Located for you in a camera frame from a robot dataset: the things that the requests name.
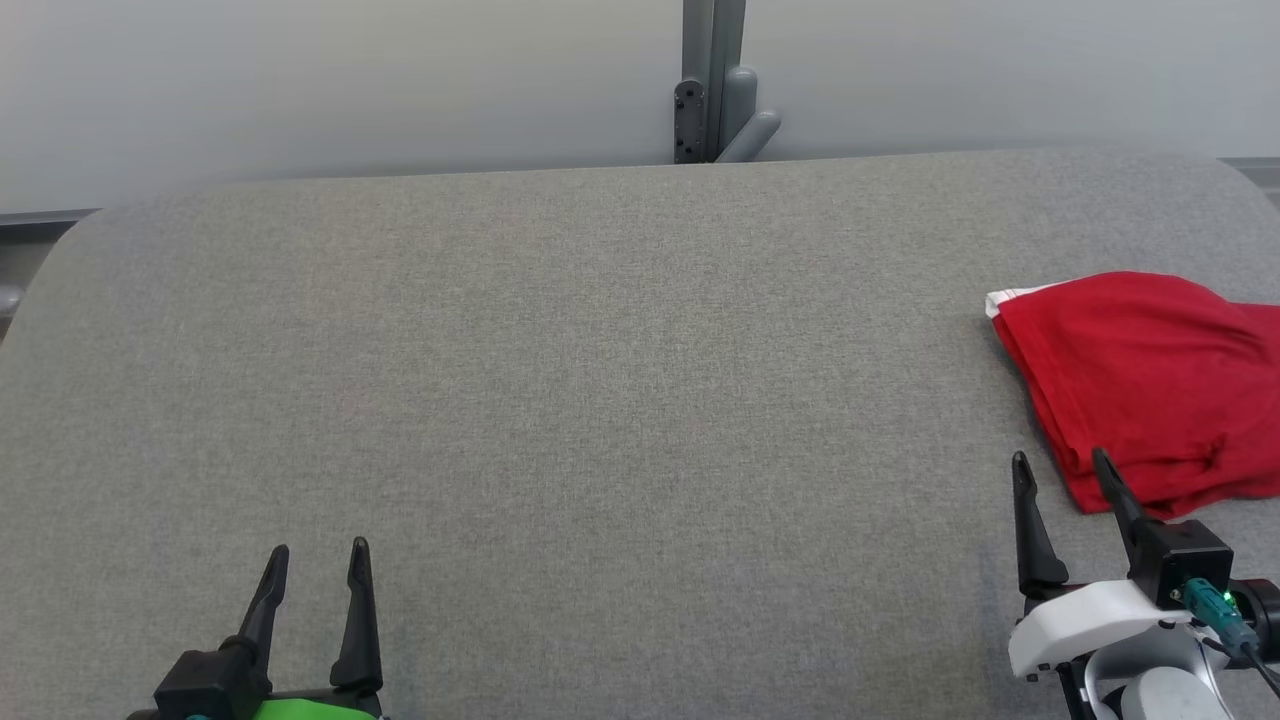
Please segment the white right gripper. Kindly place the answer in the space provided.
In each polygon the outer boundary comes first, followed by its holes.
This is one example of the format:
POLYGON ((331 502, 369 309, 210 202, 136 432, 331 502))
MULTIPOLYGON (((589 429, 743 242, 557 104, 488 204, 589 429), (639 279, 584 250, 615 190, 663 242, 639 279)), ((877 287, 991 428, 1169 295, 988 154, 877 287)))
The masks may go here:
MULTIPOLYGON (((1105 448, 1092 448, 1091 459, 1126 557, 1137 561, 1140 528, 1151 516, 1105 448)), ((1007 643, 1012 675, 1025 678, 1085 655, 1100 665, 1094 674, 1101 679, 1135 678, 1156 667, 1194 674, 1196 639, 1185 629, 1187 610, 1160 609, 1130 580, 1096 582, 1057 597, 1066 589, 1069 571, 1053 551, 1023 451, 1011 457, 1011 482, 1018 589, 1025 600, 1051 600, 1012 629, 1007 643)))

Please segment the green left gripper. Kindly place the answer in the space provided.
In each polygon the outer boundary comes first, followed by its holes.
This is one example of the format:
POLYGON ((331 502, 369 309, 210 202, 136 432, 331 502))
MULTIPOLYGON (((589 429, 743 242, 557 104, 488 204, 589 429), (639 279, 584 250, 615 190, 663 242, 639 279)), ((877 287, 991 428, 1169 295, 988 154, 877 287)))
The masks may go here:
MULTIPOLYGON (((285 594, 291 551, 278 544, 271 552, 251 597, 236 638, 253 666, 268 666, 276 610, 285 594)), ((387 720, 378 692, 383 688, 378 606, 371 551, 356 537, 347 573, 349 605, 338 660, 332 665, 333 688, 270 694, 251 720, 387 720)))

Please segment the grey fabric sofa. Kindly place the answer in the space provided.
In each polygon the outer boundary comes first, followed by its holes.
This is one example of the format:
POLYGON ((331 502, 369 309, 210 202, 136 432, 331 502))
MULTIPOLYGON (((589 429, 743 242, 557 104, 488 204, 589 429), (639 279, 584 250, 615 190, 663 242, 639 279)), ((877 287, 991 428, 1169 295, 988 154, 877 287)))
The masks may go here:
POLYGON ((225 184, 64 234, 0 342, 0 720, 124 720, 291 548, 321 687, 371 546, 393 720, 1066 720, 1009 671, 1024 450, 983 313, 1111 270, 1280 301, 1213 159, 1042 149, 225 184))

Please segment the grey vertical metal post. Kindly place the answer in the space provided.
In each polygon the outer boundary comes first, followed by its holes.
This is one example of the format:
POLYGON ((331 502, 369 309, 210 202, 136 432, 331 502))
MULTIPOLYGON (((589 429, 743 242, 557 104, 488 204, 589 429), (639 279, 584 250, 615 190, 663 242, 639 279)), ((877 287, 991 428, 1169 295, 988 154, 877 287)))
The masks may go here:
POLYGON ((678 82, 696 78, 707 92, 705 161, 714 161, 719 135, 721 86, 740 65, 748 0, 684 0, 678 82))

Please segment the dark grey bracket plate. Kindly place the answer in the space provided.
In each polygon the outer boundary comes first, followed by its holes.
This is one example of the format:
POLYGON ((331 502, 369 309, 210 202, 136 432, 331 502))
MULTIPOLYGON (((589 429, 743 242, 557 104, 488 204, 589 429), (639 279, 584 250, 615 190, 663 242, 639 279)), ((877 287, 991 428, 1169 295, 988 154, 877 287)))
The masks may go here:
POLYGON ((685 78, 673 91, 673 159, 676 164, 705 161, 707 92, 701 81, 685 78))

